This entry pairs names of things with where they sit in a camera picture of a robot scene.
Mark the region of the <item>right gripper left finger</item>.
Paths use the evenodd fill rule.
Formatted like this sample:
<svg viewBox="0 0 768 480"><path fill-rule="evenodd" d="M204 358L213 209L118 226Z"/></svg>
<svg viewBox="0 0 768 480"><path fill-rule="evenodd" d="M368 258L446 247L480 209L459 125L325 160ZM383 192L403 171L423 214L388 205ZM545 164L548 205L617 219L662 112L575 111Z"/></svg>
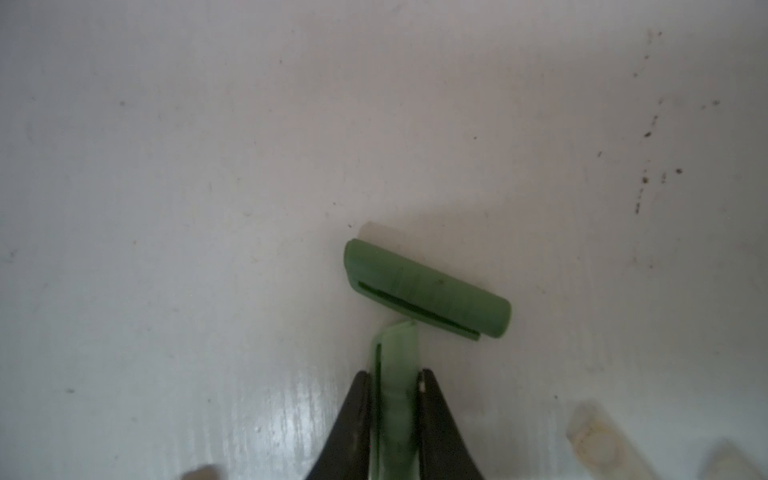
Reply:
<svg viewBox="0 0 768 480"><path fill-rule="evenodd" d="M359 371L307 480L369 478L372 423L371 375Z"/></svg>

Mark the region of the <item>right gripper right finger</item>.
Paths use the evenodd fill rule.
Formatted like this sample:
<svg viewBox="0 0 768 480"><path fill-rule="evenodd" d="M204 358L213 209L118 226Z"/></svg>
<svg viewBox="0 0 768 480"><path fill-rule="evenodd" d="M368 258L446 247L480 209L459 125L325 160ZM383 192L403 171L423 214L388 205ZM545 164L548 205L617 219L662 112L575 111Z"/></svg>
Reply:
<svg viewBox="0 0 768 480"><path fill-rule="evenodd" d="M419 478L482 480L434 372L423 369L417 385Z"/></svg>

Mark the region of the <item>light green pen cap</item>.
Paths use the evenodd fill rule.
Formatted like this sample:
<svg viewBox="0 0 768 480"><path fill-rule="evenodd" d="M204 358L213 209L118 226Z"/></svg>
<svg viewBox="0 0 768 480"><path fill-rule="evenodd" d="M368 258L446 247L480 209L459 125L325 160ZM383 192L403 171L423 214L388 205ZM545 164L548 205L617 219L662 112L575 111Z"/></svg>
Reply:
<svg viewBox="0 0 768 480"><path fill-rule="evenodd" d="M371 343L371 479L417 477L418 327L401 321L382 329Z"/></svg>

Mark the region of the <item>clear pen cap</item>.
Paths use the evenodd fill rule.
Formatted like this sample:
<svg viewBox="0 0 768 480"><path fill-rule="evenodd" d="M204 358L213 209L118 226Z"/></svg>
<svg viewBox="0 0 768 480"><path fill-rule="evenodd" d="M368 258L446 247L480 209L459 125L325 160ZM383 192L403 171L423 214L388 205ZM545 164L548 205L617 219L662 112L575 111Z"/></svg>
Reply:
<svg viewBox="0 0 768 480"><path fill-rule="evenodd" d="M592 479L657 478L618 424L595 401L584 401L574 408L565 436Z"/></svg>

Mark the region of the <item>dark green pen cap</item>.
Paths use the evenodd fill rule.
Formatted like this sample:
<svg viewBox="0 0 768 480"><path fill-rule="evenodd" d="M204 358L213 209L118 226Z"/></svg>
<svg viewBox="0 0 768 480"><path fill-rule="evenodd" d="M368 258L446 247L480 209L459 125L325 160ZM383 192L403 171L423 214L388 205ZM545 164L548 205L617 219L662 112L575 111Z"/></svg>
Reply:
<svg viewBox="0 0 768 480"><path fill-rule="evenodd" d="M343 264L353 290L409 318L471 340L509 327L505 298L374 244L348 241Z"/></svg>

